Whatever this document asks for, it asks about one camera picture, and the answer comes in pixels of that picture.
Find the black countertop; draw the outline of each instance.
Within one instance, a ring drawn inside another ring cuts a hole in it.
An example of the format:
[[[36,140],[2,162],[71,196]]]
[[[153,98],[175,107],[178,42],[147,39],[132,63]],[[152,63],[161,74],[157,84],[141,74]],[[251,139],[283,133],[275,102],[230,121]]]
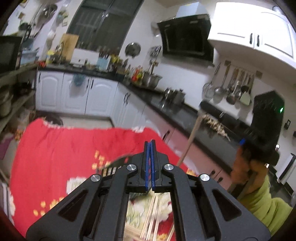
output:
[[[48,65],[40,70],[84,74],[87,76],[118,81],[186,137],[189,137],[193,130],[197,118],[197,110],[185,104],[178,106],[165,102],[162,100],[162,95],[160,93],[131,85],[130,83],[123,81],[121,76],[116,76],[113,73],[96,72],[86,69],[64,67],[61,65]],[[227,133],[231,141],[214,133],[209,127],[201,125],[201,128],[196,133],[194,144],[221,166],[225,172],[230,174],[235,161],[237,148],[239,147],[239,139],[232,133]]]

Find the blue towel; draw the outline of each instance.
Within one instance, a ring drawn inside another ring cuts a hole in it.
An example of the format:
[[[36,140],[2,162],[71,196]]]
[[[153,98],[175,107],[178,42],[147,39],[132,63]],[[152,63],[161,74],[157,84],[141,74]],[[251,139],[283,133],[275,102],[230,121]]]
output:
[[[77,87],[79,87],[83,84],[83,81],[85,80],[85,78],[86,78],[86,75],[84,74],[75,74],[73,76],[73,82]]]

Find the green sweater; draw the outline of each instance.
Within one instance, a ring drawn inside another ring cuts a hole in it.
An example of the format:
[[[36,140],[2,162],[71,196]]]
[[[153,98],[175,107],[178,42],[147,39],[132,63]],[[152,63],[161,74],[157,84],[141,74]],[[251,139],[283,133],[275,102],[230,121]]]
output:
[[[283,199],[271,198],[268,176],[260,189],[246,195],[240,202],[268,227],[271,235],[278,231],[292,211]]]

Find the shelf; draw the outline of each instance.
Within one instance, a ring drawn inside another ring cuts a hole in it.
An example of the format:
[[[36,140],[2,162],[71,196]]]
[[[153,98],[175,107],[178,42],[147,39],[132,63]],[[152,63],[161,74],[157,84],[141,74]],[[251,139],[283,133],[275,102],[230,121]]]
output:
[[[12,109],[11,113],[0,119],[0,133],[3,131],[7,123],[10,121],[10,119],[13,117],[13,115],[22,107],[26,101],[31,98],[35,94],[35,91],[32,90],[28,95],[23,95],[19,99],[17,99],[15,102],[12,103]]]
[[[23,72],[26,72],[28,70],[35,69],[37,67],[38,67],[38,64],[29,64],[29,65],[22,66],[17,70],[3,73],[3,74],[0,75],[0,82],[4,81],[6,79],[9,79],[9,78],[11,78],[13,76],[16,76],[18,74],[21,74]]]

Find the ceiling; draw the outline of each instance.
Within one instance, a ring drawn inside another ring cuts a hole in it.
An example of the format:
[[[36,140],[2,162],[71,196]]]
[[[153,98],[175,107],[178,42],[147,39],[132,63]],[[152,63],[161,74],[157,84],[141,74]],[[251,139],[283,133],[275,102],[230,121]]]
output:
[[[192,0],[156,0],[156,1],[159,2],[161,5],[163,5],[164,7],[171,7],[171,6],[175,6],[175,5],[195,2]]]
[[[195,1],[193,1],[193,0],[156,0],[156,1],[159,2],[161,5],[163,5],[164,7],[171,7],[171,6],[175,6],[175,5],[198,2],[198,0],[195,0]],[[274,4],[274,2],[272,0],[258,0],[258,1]]]

